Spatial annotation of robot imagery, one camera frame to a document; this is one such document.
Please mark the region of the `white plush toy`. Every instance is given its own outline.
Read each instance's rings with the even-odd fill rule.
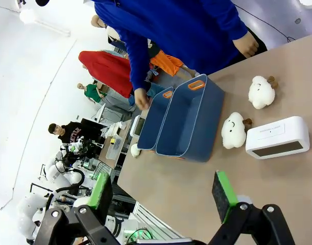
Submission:
[[[268,80],[262,76],[255,76],[249,90],[249,101],[254,108],[262,109],[270,105],[275,98],[275,89],[278,83],[270,76]]]
[[[238,148],[246,141],[245,125],[251,125],[251,119],[243,120],[238,112],[233,112],[224,122],[222,128],[223,146],[226,149]]]
[[[137,158],[140,155],[140,149],[137,147],[137,144],[131,146],[131,154],[134,158]]]

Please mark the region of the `orange pants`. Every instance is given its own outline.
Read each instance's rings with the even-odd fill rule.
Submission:
[[[150,60],[151,64],[159,66],[172,77],[178,72],[183,62],[179,59],[165,54],[162,50]]]

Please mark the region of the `blue storage bin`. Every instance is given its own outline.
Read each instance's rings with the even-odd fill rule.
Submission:
[[[152,100],[148,116],[140,133],[137,147],[141,150],[156,150],[159,132],[173,94],[173,87],[158,93]]]
[[[224,91],[205,74],[178,86],[159,134],[156,153],[208,161],[223,102]]]

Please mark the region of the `person's left hand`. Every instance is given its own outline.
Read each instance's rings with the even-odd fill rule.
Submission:
[[[246,35],[240,39],[233,40],[233,43],[237,50],[246,58],[254,56],[259,47],[259,44],[250,32],[247,32]]]

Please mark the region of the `red shirt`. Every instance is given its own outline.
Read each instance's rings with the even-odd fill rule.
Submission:
[[[123,97],[130,97],[133,86],[130,82],[130,62],[105,51],[82,51],[79,60],[91,76],[114,89]]]

